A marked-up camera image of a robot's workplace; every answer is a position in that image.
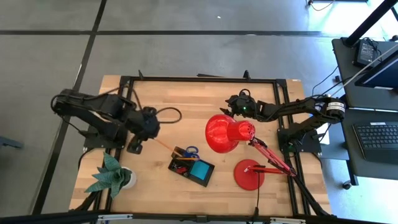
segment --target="wooden table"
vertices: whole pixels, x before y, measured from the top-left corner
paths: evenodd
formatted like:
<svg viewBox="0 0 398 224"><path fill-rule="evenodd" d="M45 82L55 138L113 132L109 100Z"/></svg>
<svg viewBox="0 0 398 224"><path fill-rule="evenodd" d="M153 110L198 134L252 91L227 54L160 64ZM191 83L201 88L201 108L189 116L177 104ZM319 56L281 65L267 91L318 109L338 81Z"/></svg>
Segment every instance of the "wooden table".
<svg viewBox="0 0 398 224"><path fill-rule="evenodd" d="M104 76L100 93L119 85L120 76ZM300 80L287 80L289 98L304 98ZM206 215L253 215L256 206L257 190L246 191L238 187L233 178L235 165L243 159L254 159L260 164L272 167L267 159L245 142L227 154L218 154L210 149L205 140L206 122L214 114L220 114L220 107L227 107L225 100L238 94L243 88L251 91L255 100L275 103L273 87L263 83L213 83L213 82L134 82L134 89L143 106L161 109L173 106L181 110L183 119L176 124L162 124L157 139L174 147L197 146L200 157L215 165L215 170L207 187L198 185L167 169L171 161L170 151L156 141L144 142L142 153L121 153L120 163L137 173L137 184L120 191L112 203L112 212L126 213L173 213ZM159 113L161 121L178 117L175 111ZM307 114L297 114L294 121L301 122ZM276 130L277 121L259 123L251 120L256 127L256 137L262 139L280 157ZM88 196L85 189L96 180L91 176L98 173L104 149L89 152L82 160L76 179L70 208L79 206ZM305 183L316 201L330 212L322 169L312 154L301 153ZM298 209L303 213L299 188L296 186ZM104 208L106 197L103 195L100 208ZM260 188L260 215L290 216L287 176L266 174Z"/></svg>

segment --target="red desk lamp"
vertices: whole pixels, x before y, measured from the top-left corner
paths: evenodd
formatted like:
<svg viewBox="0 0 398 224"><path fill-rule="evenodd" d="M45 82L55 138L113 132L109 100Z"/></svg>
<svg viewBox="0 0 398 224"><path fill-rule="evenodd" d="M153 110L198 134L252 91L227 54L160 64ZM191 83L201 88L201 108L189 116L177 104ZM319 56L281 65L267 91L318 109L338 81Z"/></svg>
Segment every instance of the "red desk lamp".
<svg viewBox="0 0 398 224"><path fill-rule="evenodd" d="M256 190L264 182L264 173L288 174L295 176L295 170L280 160L261 140L256 139L256 129L249 121L235 121L224 114L214 115L206 125L206 141L218 153L232 151L239 141L250 141L268 162L277 169L266 168L252 159L244 159L236 164L234 178L236 183L245 190Z"/></svg>

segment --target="red lamp base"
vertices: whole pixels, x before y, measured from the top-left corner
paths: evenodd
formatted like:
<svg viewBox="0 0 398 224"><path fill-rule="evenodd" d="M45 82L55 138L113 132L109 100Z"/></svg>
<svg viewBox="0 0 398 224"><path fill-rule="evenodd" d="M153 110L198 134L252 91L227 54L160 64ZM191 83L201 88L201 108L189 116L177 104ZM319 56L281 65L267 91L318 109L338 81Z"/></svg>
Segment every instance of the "red lamp base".
<svg viewBox="0 0 398 224"><path fill-rule="evenodd" d="M259 188L259 175L260 187L264 183L264 173L256 173L253 170L246 170L249 166L260 165L252 159L244 159L236 164L234 169L235 182L244 190L257 190Z"/></svg>

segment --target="computer monitor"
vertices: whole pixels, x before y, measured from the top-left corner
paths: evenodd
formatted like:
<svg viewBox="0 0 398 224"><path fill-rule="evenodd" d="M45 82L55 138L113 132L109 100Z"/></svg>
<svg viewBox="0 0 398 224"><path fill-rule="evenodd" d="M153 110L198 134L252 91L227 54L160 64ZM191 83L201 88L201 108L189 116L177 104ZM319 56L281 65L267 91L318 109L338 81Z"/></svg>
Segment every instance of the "computer monitor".
<svg viewBox="0 0 398 224"><path fill-rule="evenodd" d="M355 82L357 86L398 89L398 50Z"/></svg>

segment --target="gray floor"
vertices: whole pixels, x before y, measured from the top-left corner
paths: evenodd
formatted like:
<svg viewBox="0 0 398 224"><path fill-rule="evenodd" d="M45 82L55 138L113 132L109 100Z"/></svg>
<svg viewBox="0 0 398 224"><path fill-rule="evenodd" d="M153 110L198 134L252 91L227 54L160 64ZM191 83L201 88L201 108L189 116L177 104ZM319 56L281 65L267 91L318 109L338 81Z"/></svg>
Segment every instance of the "gray floor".
<svg viewBox="0 0 398 224"><path fill-rule="evenodd" d="M106 5L99 29L296 30L339 36L352 32L377 4L339 2L316 12L306 9L305 1L293 0L113 0ZM99 5L95 0L0 1L0 29L90 30ZM356 17L349 15L352 11ZM389 26L377 24L366 36L385 37L390 34L387 30ZM25 144L22 150L0 150L0 216L30 212L59 125L50 99L73 85L87 40L87 36L0 35L0 136ZM247 69L252 77L301 79L305 94L310 95L312 87L335 67L330 37L97 36L81 91L95 94L103 75L137 75L138 69L148 76L226 77L240 77ZM316 93L331 85L329 79ZM72 122L86 127L75 119ZM69 129L45 213L68 209L82 145L83 138ZM398 222L393 210L397 181L359 178L360 186L346 191L340 188L348 180L344 161L323 161L323 171L335 215Z"/></svg>

